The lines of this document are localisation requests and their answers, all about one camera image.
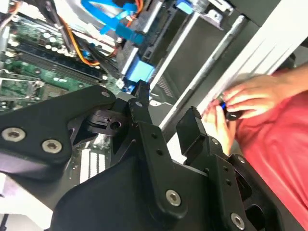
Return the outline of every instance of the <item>hand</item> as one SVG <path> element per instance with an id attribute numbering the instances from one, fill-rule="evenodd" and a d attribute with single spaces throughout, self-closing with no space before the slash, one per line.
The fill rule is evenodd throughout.
<path id="1" fill-rule="evenodd" d="M 243 111 L 241 119 L 260 115 L 286 98 L 286 79 L 273 76 L 257 76 L 224 92 L 229 112 Z"/>
<path id="2" fill-rule="evenodd" d="M 235 121 L 226 121 L 225 115 L 219 101 L 213 101 L 203 113 L 205 131 L 208 135 L 217 139 L 225 155 L 230 155 L 235 136 Z"/>

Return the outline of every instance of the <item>finger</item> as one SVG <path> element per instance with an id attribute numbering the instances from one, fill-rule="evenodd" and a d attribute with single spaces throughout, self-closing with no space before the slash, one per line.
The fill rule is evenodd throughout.
<path id="1" fill-rule="evenodd" d="M 266 97 L 268 97 L 268 94 L 260 88 L 244 89 L 227 101 L 227 107 L 246 100 Z"/>
<path id="2" fill-rule="evenodd" d="M 264 113 L 264 110 L 248 110 L 243 113 L 240 119 L 249 119 L 251 117 L 258 116 L 262 113 Z"/>
<path id="3" fill-rule="evenodd" d="M 238 112 L 243 110 L 264 110 L 269 107 L 268 99 L 259 98 L 246 100 L 244 102 L 236 103 L 232 106 L 227 106 L 228 112 Z"/>
<path id="4" fill-rule="evenodd" d="M 213 107 L 214 105 L 218 105 L 218 104 L 219 104 L 219 100 L 213 100 L 212 102 L 210 102 L 208 104 L 208 106 L 206 107 L 206 109 L 203 111 L 202 117 L 206 117 L 210 108 Z"/>
<path id="5" fill-rule="evenodd" d="M 232 87 L 228 90 L 226 90 L 223 95 L 224 95 L 224 101 L 228 101 L 230 98 L 232 98 L 234 95 L 237 93 L 241 92 L 242 90 L 249 88 L 250 84 L 249 82 L 241 83 L 236 85 L 235 87 Z"/>
<path id="6" fill-rule="evenodd" d="M 236 121 L 229 121 L 228 122 L 228 129 L 230 131 L 230 134 L 234 138 L 235 136 L 235 131 L 236 131 Z"/>
<path id="7" fill-rule="evenodd" d="M 218 99 L 212 101 L 212 106 L 217 106 L 219 104 L 220 104 L 220 101 Z"/>
<path id="8" fill-rule="evenodd" d="M 217 132 L 227 133 L 228 126 L 222 108 L 220 106 L 216 106 L 216 112 L 217 112 Z"/>
<path id="9" fill-rule="evenodd" d="M 205 131 L 208 135 L 215 137 L 217 135 L 216 129 L 216 112 L 215 108 L 211 107 L 205 120 L 204 120 Z"/>
<path id="10" fill-rule="evenodd" d="M 215 110 L 215 107 L 210 108 L 205 122 L 212 124 L 216 127 L 216 110 Z"/>

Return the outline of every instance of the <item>red shirt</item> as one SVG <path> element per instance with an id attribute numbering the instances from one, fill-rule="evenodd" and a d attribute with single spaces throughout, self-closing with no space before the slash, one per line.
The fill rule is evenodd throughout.
<path id="1" fill-rule="evenodd" d="M 243 154 L 308 231 L 308 91 L 250 119 L 238 120 Z"/>

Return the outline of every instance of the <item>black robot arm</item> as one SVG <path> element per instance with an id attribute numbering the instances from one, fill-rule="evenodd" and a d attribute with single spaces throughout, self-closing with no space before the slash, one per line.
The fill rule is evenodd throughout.
<path id="1" fill-rule="evenodd" d="M 177 125 L 182 165 L 152 124 L 149 85 L 133 95 L 93 86 L 0 115 L 0 171 L 41 182 L 81 143 L 111 136 L 108 168 L 61 198 L 51 231 L 304 230 L 244 157 L 224 155 L 196 108 Z"/>

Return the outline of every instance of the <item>silver screw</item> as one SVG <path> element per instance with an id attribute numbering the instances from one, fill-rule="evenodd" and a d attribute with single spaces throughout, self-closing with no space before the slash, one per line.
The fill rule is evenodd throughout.
<path id="1" fill-rule="evenodd" d="M 6 141 L 12 142 L 19 142 L 26 137 L 25 131 L 20 128 L 7 128 L 2 131 L 1 135 Z"/>
<path id="2" fill-rule="evenodd" d="M 213 142 L 214 144 L 216 144 L 216 145 L 219 145 L 218 140 L 216 140 L 215 138 L 212 138 L 212 142 Z"/>
<path id="3" fill-rule="evenodd" d="M 102 92 L 102 95 L 103 95 L 103 96 L 106 96 L 106 97 L 110 97 L 109 93 L 106 92 L 106 91 L 103 91 L 103 92 Z"/>
<path id="4" fill-rule="evenodd" d="M 239 229 L 239 230 L 244 230 L 245 229 L 245 224 L 243 219 L 237 215 L 236 213 L 231 213 L 231 220 L 232 223 Z"/>
<path id="5" fill-rule="evenodd" d="M 166 198 L 168 202 L 172 204 L 173 206 L 179 206 L 181 204 L 180 195 L 172 189 L 167 190 Z"/>
<path id="6" fill-rule="evenodd" d="M 56 154 L 62 150 L 62 144 L 57 140 L 46 140 L 42 144 L 42 148 L 47 153 Z"/>
<path id="7" fill-rule="evenodd" d="M 138 101 L 136 101 L 136 105 L 137 105 L 138 107 L 143 107 L 142 103 L 141 103 L 141 102 L 138 102 Z"/>
<path id="8" fill-rule="evenodd" d="M 239 161 L 240 161 L 241 163 L 243 163 L 243 164 L 245 163 L 245 160 L 244 160 L 241 156 L 238 156 L 237 158 L 239 159 Z"/>

